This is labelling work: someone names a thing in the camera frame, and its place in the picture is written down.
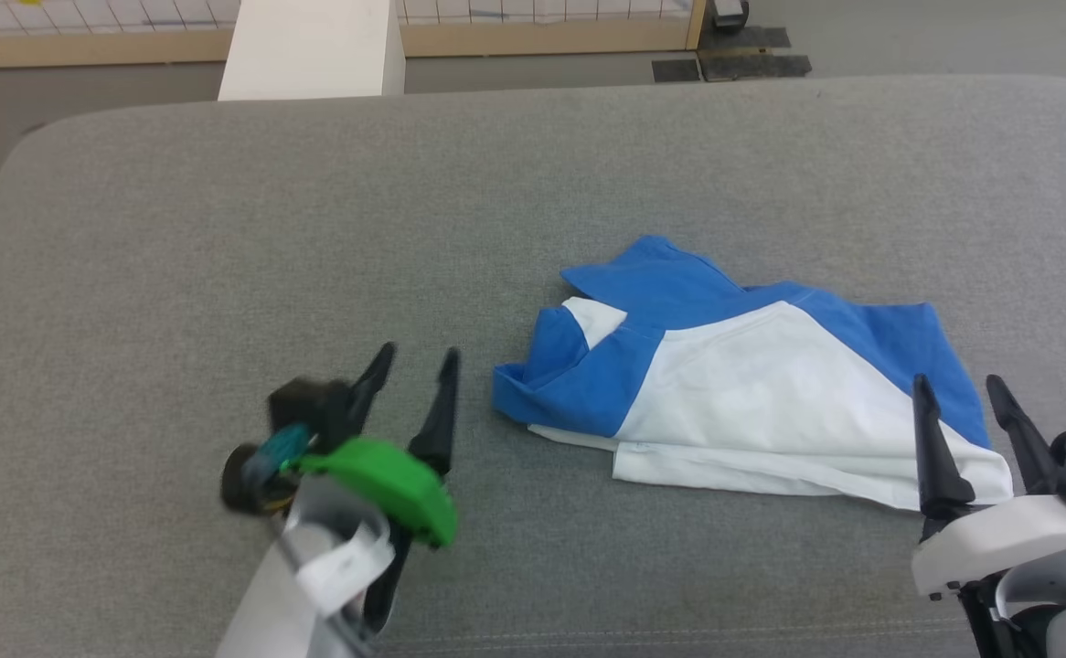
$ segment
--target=folded cloth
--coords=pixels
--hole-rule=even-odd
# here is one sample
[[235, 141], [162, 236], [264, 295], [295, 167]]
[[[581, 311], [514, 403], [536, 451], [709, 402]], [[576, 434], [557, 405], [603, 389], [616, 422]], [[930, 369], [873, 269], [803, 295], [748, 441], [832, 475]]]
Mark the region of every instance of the folded cloth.
[[615, 452], [629, 482], [852, 495], [918, 509], [910, 383], [931, 379], [960, 475], [1013, 496], [980, 396], [930, 304], [851, 304], [786, 283], [742, 288], [666, 238], [562, 277], [492, 406], [551, 440]]

